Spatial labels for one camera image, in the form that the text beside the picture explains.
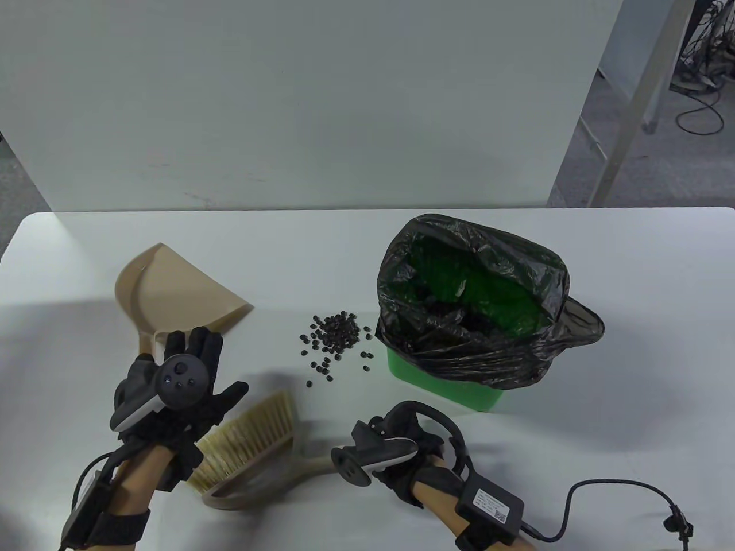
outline metal frame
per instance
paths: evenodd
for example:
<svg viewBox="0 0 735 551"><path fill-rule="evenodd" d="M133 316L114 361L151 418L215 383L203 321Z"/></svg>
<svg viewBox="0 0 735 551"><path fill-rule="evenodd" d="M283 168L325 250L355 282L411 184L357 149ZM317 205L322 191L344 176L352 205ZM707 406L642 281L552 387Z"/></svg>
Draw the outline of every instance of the metal frame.
<svg viewBox="0 0 735 551"><path fill-rule="evenodd" d="M628 154L638 128L642 125L652 97L657 91L662 94L667 88L663 83L671 80L674 63L684 36L684 29L692 13L694 2L695 0L674 0L633 97L620 117L620 128L617 132L615 144L609 154L603 151L599 140L580 117L580 127L587 135L592 149L599 150L599 153L605 159L605 166L598 177L587 206L600 207L605 205L605 200L610 193L615 176L617 176L620 166ZM654 131L657 122L656 116L656 120L651 121L651 124L654 125L652 127Z"/></svg>

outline pile of black beans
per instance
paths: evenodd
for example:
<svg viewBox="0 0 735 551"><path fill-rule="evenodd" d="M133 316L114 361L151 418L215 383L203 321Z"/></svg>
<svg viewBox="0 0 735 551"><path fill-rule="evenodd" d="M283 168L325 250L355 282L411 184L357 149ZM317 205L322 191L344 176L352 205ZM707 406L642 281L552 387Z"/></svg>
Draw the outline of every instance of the pile of black beans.
<svg viewBox="0 0 735 551"><path fill-rule="evenodd" d="M324 356L321 361L312 361L309 365L317 373L325 375L327 381L333 381L334 377L330 374L332 369L332 359L340 361L342 354L346 350L353 348L360 342L360 327L357 325L357 316L342 310L333 316L325 317L323 320L319 316L312 318L314 322L309 326L311 333L309 335L299 335L299 339L305 345L311 345L312 350L316 353L331 354ZM365 340L371 340L373 336L370 334L370 328L365 326ZM309 354L308 350L302 350L301 355ZM373 354L369 352L361 352L361 358L373 358ZM362 366L364 371L370 371L367 365ZM306 386L311 388L313 382L307 381Z"/></svg>

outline green trash can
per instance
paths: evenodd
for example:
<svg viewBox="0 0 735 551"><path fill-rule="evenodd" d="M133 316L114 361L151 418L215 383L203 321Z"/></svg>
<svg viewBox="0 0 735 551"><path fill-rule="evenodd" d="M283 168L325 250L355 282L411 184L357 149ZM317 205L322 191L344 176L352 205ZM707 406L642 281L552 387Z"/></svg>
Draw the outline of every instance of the green trash can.
<svg viewBox="0 0 735 551"><path fill-rule="evenodd" d="M390 348L387 350L388 369L395 377L475 411L488 411L503 394L502 390L491 389L480 383L447 381L434 377L411 365Z"/></svg>

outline dustpan handle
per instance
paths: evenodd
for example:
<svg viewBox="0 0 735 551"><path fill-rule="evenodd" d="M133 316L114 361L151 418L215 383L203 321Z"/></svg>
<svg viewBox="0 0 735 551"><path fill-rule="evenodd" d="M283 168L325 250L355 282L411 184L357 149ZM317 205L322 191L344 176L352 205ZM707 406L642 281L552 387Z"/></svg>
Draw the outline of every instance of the dustpan handle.
<svg viewBox="0 0 735 551"><path fill-rule="evenodd" d="M153 354L156 346L155 346L156 339L153 335L147 334L147 333L139 333L138 334L138 353L139 354L150 354L155 358L155 354Z"/></svg>

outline brush bristles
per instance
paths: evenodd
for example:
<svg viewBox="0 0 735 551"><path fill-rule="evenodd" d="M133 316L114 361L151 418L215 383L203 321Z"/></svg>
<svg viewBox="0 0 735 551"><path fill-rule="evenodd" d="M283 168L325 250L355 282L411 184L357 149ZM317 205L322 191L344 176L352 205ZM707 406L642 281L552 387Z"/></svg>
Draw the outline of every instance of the brush bristles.
<svg viewBox="0 0 735 551"><path fill-rule="evenodd" d="M203 494L292 432L291 397L279 392L199 440L204 460L187 482Z"/></svg>

